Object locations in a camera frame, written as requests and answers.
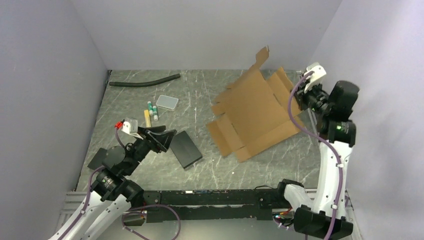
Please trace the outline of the brown cardboard paper box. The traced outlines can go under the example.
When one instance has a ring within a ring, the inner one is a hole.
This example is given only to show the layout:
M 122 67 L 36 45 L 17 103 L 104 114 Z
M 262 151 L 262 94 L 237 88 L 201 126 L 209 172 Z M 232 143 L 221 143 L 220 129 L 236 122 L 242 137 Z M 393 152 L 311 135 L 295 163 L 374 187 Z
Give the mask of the brown cardboard paper box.
M 211 110 L 216 119 L 206 125 L 220 154 L 235 154 L 240 163 L 300 132 L 290 120 L 288 107 L 304 126 L 298 104 L 289 102 L 294 85 L 284 68 L 269 78 L 260 71 L 269 52 L 263 47 L 255 55 L 256 62 L 214 99 Z

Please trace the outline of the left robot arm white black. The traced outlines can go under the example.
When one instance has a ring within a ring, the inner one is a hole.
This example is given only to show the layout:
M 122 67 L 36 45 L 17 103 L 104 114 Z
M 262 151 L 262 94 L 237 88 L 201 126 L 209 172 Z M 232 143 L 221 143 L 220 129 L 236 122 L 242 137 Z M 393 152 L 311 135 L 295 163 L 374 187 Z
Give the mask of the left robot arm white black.
M 101 148 L 101 165 L 89 177 L 86 195 L 53 240 L 96 240 L 118 217 L 145 202 L 144 190 L 130 176 L 148 153 L 167 152 L 177 131 L 166 126 L 140 127 L 120 121 L 115 130 L 135 138 L 109 149 Z

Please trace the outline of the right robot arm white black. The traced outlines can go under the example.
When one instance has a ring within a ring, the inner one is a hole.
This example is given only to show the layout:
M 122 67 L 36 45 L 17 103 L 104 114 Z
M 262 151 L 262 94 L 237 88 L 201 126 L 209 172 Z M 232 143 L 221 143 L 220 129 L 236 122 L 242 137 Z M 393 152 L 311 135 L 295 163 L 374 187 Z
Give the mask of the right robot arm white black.
M 311 109 L 318 115 L 317 132 L 300 126 L 292 114 L 293 124 L 316 138 L 320 151 L 320 170 L 316 195 L 311 199 L 305 187 L 296 181 L 283 179 L 275 194 L 276 203 L 294 211 L 291 220 L 297 233 L 323 240 L 339 240 L 353 232 L 354 225 L 346 217 L 347 170 L 356 144 L 356 125 L 350 116 L 358 99 L 359 87 L 349 81 L 338 81 L 331 93 L 322 84 L 306 89 L 300 80 L 291 90 L 289 100 L 296 99 L 301 110 Z

